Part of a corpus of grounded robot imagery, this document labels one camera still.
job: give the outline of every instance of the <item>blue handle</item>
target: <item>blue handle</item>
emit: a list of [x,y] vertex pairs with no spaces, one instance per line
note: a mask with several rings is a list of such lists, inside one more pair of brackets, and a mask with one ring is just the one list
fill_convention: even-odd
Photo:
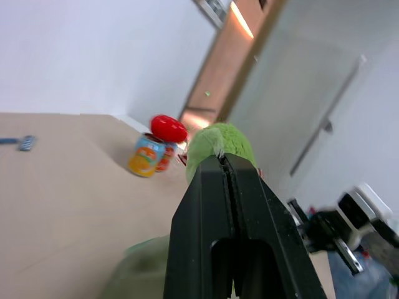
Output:
[[0,145],[14,145],[18,142],[17,138],[0,138]]

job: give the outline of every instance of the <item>beige tabletop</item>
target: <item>beige tabletop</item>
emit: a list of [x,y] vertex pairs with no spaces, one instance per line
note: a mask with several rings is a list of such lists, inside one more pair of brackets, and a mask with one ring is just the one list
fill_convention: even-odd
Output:
[[0,137],[24,135],[30,152],[0,145],[0,298],[95,298],[125,249],[169,233],[185,169],[129,173],[140,134],[108,115],[0,114]]

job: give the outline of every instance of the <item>red ball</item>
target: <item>red ball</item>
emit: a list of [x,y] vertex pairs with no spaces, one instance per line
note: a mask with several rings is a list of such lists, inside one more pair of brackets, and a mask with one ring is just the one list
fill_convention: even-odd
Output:
[[187,138],[185,126],[167,115],[157,115],[152,119],[151,132],[165,142],[181,143]]

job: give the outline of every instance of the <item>blue tool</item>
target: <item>blue tool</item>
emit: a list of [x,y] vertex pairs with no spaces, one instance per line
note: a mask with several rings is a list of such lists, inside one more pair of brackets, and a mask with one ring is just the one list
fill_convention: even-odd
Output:
[[33,144],[36,141],[36,137],[32,135],[27,135],[23,139],[18,138],[0,138],[0,145],[16,145],[19,144],[19,151],[30,151]]

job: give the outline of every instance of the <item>door handle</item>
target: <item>door handle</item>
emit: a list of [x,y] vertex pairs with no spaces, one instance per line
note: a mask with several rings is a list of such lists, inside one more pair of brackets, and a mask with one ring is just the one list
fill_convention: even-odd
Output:
[[358,74],[360,68],[366,63],[366,57],[364,55],[361,55],[358,60],[356,61],[355,65],[353,66],[352,70],[348,74],[348,77],[346,78],[345,82],[342,84],[341,88],[338,90],[337,94],[335,95],[331,105],[327,109],[326,113],[324,113],[324,116],[322,117],[322,120],[320,124],[318,125],[317,129],[314,131],[312,136],[310,137],[309,141],[306,143],[304,149],[300,152],[300,155],[296,159],[293,167],[291,168],[289,175],[294,176],[295,173],[297,172],[299,166],[302,164],[303,160],[305,159],[306,155],[318,139],[320,132],[325,131],[329,134],[332,134],[334,131],[334,127],[330,121],[330,116],[332,112],[334,111],[335,107],[339,104],[341,101],[342,97],[344,96],[345,92],[347,91],[348,87],[350,84],[353,82],[354,78]]

